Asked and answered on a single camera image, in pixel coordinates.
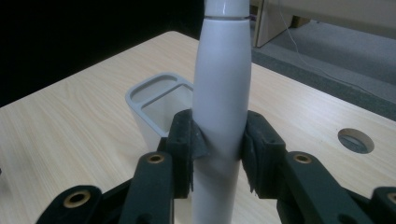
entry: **round hole in table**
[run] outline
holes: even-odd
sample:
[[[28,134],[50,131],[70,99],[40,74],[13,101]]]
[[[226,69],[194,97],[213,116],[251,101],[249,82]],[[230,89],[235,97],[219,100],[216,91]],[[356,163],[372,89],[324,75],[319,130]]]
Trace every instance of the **round hole in table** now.
[[[360,154],[370,153],[375,148],[373,140],[367,134],[356,129],[341,130],[338,132],[338,140],[347,149]]]

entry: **wood grain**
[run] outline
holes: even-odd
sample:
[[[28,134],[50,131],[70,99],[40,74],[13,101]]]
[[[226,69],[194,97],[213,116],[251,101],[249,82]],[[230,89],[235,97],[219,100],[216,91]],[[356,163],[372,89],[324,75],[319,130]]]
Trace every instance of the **wood grain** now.
[[[164,71],[193,82],[198,42],[166,33],[46,89],[0,108],[1,223],[34,223],[59,193],[75,185],[103,192],[134,175],[146,150],[125,103],[129,88]],[[252,65],[251,110],[287,143],[318,157],[339,183],[366,197],[396,186],[396,123]],[[369,154],[347,150],[337,134],[369,135]],[[241,170],[233,223],[280,223],[275,201],[249,192]],[[191,223],[191,200],[176,200],[176,223]]]

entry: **hole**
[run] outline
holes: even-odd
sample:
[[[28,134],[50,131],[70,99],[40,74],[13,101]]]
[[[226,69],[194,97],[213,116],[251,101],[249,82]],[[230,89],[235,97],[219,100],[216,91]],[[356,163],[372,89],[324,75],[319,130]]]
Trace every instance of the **hole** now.
[[[64,207],[76,208],[82,206],[91,198],[91,194],[87,190],[76,191],[64,199]]]
[[[343,224],[357,224],[358,222],[355,220],[355,218],[350,217],[345,214],[341,214],[338,216],[338,220],[343,223]]]
[[[149,224],[151,220],[152,216],[150,214],[143,214],[137,218],[136,224]]]
[[[365,133],[355,129],[343,129],[338,133],[338,140],[347,149],[367,154],[374,150],[373,140]]]
[[[389,193],[388,198],[391,202],[396,203],[396,192]]]
[[[300,162],[300,163],[305,163],[305,164],[311,163],[311,161],[312,161],[311,158],[309,158],[303,154],[295,155],[294,160],[297,162]]]
[[[160,163],[165,159],[163,155],[155,154],[150,157],[148,157],[148,162],[149,163]]]

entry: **brass insert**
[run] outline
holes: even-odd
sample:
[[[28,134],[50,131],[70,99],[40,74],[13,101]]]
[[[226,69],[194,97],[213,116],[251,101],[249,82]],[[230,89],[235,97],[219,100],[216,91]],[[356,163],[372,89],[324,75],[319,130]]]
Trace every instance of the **brass insert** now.
[[[64,199],[64,207],[76,208],[82,206],[91,198],[91,194],[87,190],[76,191]]]
[[[297,154],[293,158],[295,161],[297,161],[299,163],[305,163],[305,164],[311,163],[311,161],[312,161],[311,158],[309,158],[308,156],[305,156],[303,154]]]
[[[154,155],[148,157],[149,163],[160,163],[160,162],[163,162],[163,160],[165,160],[165,157],[160,154],[154,154]]]
[[[389,193],[388,198],[391,202],[396,203],[396,192]]]

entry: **cable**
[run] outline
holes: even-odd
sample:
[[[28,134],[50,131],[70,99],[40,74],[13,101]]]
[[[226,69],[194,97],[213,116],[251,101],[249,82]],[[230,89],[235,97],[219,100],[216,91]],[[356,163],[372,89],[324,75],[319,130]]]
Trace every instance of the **cable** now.
[[[314,66],[314,65],[312,65],[312,64],[310,64],[310,63],[308,63],[308,62],[306,62],[306,61],[301,57],[300,51],[298,50],[297,43],[295,42],[293,36],[292,36],[291,33],[290,33],[289,27],[288,27],[288,25],[287,25],[286,22],[285,22],[285,18],[283,18],[283,13],[282,13],[282,10],[281,10],[280,0],[277,0],[277,7],[278,7],[278,10],[279,10],[280,17],[281,17],[281,19],[282,19],[282,21],[283,21],[283,24],[285,24],[286,31],[287,31],[288,34],[289,34],[290,40],[291,40],[291,42],[293,43],[293,45],[294,45],[294,47],[295,47],[295,49],[296,49],[297,56],[298,56],[298,58],[300,59],[300,61],[303,62],[303,64],[305,64],[306,66],[308,66],[308,67],[310,67],[310,68],[312,68],[312,69],[314,69],[314,70],[317,70],[317,71],[323,73],[324,75],[326,75],[326,77],[329,77],[329,78],[332,79],[332,80],[341,82],[341,83],[343,83],[343,84],[345,84],[345,85],[347,85],[347,86],[356,88],[356,89],[358,89],[358,90],[360,90],[360,91],[363,91],[363,92],[366,92],[367,94],[372,95],[372,96],[374,96],[374,97],[381,98],[381,97],[379,97],[379,96],[373,94],[372,92],[367,91],[366,89],[364,89],[364,88],[361,87],[361,86],[352,84],[352,83],[350,83],[350,82],[346,82],[346,81],[341,80],[341,79],[339,79],[339,78],[337,78],[337,77],[333,77],[332,75],[328,74],[327,72],[325,72],[325,71],[322,70],[321,68],[318,68],[318,67],[316,67],[316,66]]]

